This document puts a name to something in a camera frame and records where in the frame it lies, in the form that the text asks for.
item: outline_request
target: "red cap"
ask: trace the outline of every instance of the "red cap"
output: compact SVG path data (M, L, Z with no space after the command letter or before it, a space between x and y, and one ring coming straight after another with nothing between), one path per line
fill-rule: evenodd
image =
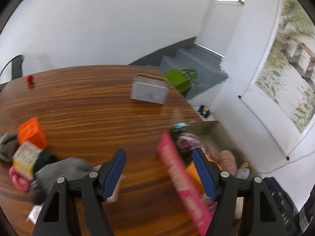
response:
M34 81L34 76L28 75L28 76L26 77L26 82L27 82L27 84L30 84L30 83L32 83L33 81Z

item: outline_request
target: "cardboard box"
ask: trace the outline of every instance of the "cardboard box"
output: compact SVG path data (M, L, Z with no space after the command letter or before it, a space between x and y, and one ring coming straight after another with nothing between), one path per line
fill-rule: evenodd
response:
M210 213L210 206L207 206L201 198L193 179L186 171L186 166L192 162L192 157L191 160L181 157L174 143L183 132L197 135L201 144L210 144L218 152L230 150L235 156L237 167L244 162L249 162L250 179L259 176L259 173L243 149L232 139L229 131L217 120L196 122L190 125L177 123L174 125L174 129L163 134L157 146L157 153L167 169L193 224L200 235L205 235L213 218L213 213Z
M137 99L157 104L164 104L170 85L168 80L137 74L132 82L131 99Z

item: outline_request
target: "painting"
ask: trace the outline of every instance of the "painting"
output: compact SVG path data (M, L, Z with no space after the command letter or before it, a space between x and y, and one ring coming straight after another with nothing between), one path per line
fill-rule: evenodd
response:
M315 113L315 26L297 0L283 0L272 48L255 82L302 133Z

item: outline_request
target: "blue gripper pad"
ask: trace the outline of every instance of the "blue gripper pad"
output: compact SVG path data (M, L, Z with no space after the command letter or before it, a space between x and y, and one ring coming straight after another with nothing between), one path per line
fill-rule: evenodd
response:
M210 197L212 201L216 201L215 182L197 150L193 151L193 162L204 190L206 191L206 195Z
M113 163L110 171L108 172L107 177L104 180L104 188L103 193L101 195L103 201L106 201L107 198L111 197L113 195L113 192L115 190L115 187L117 185L117 182L119 180L119 177L122 173L122 170L126 164L126 151L121 150L120 154L116 158L115 161L108 162Z

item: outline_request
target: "open cardboard box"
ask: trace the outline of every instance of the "open cardboard box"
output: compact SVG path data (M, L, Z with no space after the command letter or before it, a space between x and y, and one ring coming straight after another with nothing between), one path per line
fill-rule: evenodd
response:
M196 122L182 130L171 129L163 134L157 146L157 153L167 169L174 187L182 200L190 218L200 235L205 235L212 220L206 204L196 189L193 180L186 172L186 166L179 155L174 141L182 132L191 132L199 137L201 144L210 144L217 151L230 150L235 156L237 167L244 162L250 164L249 179L259 176L256 168L243 149L232 139L229 132L219 121Z
M250 175L248 179L260 176L245 151L231 137L229 131L218 120L196 122L187 126L183 132L190 132L198 136L201 144L209 144L218 152L230 150L235 157L237 168L244 162L249 162Z

